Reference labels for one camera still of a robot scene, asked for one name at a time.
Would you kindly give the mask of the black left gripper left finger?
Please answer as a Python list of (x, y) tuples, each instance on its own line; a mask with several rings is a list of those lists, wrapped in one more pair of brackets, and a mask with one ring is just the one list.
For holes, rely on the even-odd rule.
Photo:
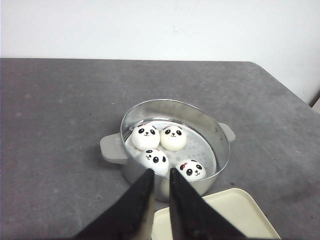
[(75, 240), (150, 240), (154, 212), (154, 171), (147, 169), (115, 204), (73, 238)]

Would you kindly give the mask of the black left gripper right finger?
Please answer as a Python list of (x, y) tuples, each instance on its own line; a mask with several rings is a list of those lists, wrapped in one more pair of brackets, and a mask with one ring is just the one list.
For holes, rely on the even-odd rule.
[(169, 214), (174, 240), (247, 238), (208, 205), (176, 168), (170, 169), (169, 180)]

